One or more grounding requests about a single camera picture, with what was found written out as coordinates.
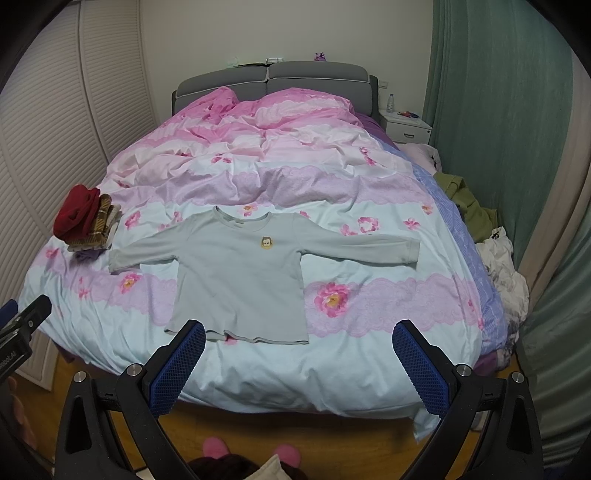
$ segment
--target headboard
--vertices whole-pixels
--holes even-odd
[[[358,65],[335,61],[285,61],[266,66],[218,70],[189,78],[172,95],[173,115],[221,86],[240,101],[258,100],[291,87],[308,88],[349,99],[355,112],[379,121],[378,79]]]

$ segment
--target purple bed sheet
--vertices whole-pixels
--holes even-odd
[[[497,349],[503,348],[507,339],[505,313],[503,311],[501,297],[486,273],[480,255],[478,255],[478,251],[474,245],[474,241],[472,240],[472,237],[470,237],[468,229],[462,221],[460,212],[456,205],[447,198],[439,185],[437,185],[435,179],[424,168],[413,163],[404,153],[402,153],[374,119],[360,113],[356,113],[355,115],[361,121],[367,132],[382,144],[384,150],[395,153],[413,164],[413,173],[415,177],[435,200],[435,204],[449,228],[449,231],[454,237],[464,260],[466,261],[468,269],[470,269],[476,288],[478,289],[480,307],[482,308],[482,318],[484,320],[482,348],[480,350],[481,359],[479,360],[479,364],[484,364],[477,364],[477,366],[480,367],[478,369],[480,374],[492,373],[492,370],[496,366],[496,362],[492,362],[492,358],[494,357],[496,359],[496,355],[492,354]],[[481,362],[484,358],[491,361]]]

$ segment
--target comforter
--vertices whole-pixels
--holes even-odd
[[[238,102],[223,87],[108,167],[99,188],[124,212],[113,248],[214,205],[237,217],[297,212],[342,235],[413,232],[421,241],[416,265],[305,255],[310,343],[208,342],[182,399],[240,412],[408,416],[421,436],[438,419],[425,412],[392,350],[396,322],[411,319],[454,363],[473,365],[504,344],[502,315],[483,314],[481,289],[440,200],[403,154],[385,150],[360,125],[348,100],[333,95],[289,89]],[[51,238],[27,274],[20,302],[48,295],[53,312],[41,330],[85,361],[119,373],[169,343],[164,326],[176,275],[176,262],[111,275],[107,255],[77,262]]]

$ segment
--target shirt sleeve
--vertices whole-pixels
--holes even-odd
[[[302,254],[374,264],[410,264],[418,260],[420,240],[398,235],[342,235],[294,214],[294,236]]]
[[[123,270],[140,263],[178,260],[191,232],[189,219],[109,253],[109,271]]]

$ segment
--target light gray shirt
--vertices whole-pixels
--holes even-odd
[[[111,251],[109,271],[178,260],[170,332],[196,319],[208,340],[307,343],[302,255],[410,264],[419,245],[410,236],[344,236],[298,213],[239,219],[214,207]]]

